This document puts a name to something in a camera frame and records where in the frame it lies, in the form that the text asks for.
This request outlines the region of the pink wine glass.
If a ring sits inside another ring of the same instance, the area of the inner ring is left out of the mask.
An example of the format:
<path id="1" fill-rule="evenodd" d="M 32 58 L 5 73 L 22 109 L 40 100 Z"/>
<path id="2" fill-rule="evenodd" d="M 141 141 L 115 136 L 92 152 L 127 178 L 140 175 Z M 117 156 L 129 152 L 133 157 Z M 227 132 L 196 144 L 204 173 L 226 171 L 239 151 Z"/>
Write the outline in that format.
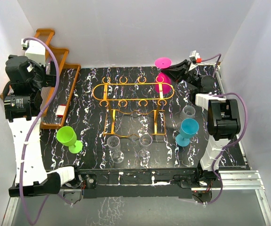
<path id="1" fill-rule="evenodd" d="M 159 69 L 169 68 L 172 64 L 172 61 L 167 57 L 160 57 L 155 60 L 155 66 Z M 171 91 L 171 79 L 165 75 L 164 73 L 159 73 L 156 77 L 156 82 L 162 82 L 162 92 L 163 94 L 167 94 Z"/>

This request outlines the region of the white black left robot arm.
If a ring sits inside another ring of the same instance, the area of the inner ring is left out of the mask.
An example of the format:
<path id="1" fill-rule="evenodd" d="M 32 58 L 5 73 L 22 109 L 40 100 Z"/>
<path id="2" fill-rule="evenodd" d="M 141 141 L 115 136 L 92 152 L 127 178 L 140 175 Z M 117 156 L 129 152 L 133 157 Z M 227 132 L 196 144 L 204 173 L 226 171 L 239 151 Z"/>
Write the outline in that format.
<path id="1" fill-rule="evenodd" d="M 57 194 L 67 183 L 76 188 L 81 185 L 82 176 L 73 166 L 46 172 L 40 146 L 40 113 L 42 104 L 41 89 L 54 86 L 45 83 L 48 75 L 46 68 L 26 56 L 10 55 L 5 71 L 13 93 L 4 97 L 5 116 L 11 129 L 15 155 L 16 177 L 8 189 L 10 197 L 33 197 Z"/>

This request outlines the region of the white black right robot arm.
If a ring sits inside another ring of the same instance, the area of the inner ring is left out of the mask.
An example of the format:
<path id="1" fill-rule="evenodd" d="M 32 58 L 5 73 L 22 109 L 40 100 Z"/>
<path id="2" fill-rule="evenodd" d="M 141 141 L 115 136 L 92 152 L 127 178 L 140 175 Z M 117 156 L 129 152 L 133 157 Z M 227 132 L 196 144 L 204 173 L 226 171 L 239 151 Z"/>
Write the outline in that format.
<path id="1" fill-rule="evenodd" d="M 218 169 L 222 152 L 232 145 L 231 140 L 239 134 L 241 123 L 237 100 L 226 99 L 223 95 L 211 95 L 215 79 L 209 74 L 199 74 L 196 71 L 198 62 L 199 59 L 184 60 L 172 65 L 169 60 L 165 60 L 158 68 L 172 81 L 186 82 L 191 103 L 207 111 L 209 139 L 204 155 L 199 161 L 198 172 L 194 176 L 195 183 L 205 187 L 211 180 L 220 177 Z"/>

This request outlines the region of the green wine glass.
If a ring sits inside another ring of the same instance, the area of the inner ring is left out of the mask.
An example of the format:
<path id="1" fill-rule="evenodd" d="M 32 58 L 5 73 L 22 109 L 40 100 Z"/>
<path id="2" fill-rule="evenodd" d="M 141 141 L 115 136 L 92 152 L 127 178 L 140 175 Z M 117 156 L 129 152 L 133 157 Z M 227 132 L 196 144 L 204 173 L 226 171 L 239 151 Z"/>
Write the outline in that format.
<path id="1" fill-rule="evenodd" d="M 73 154 L 80 153 L 83 148 L 83 144 L 80 140 L 77 140 L 77 135 L 74 129 L 70 126 L 63 126 L 57 131 L 56 139 L 62 145 L 68 147 L 69 151 Z"/>

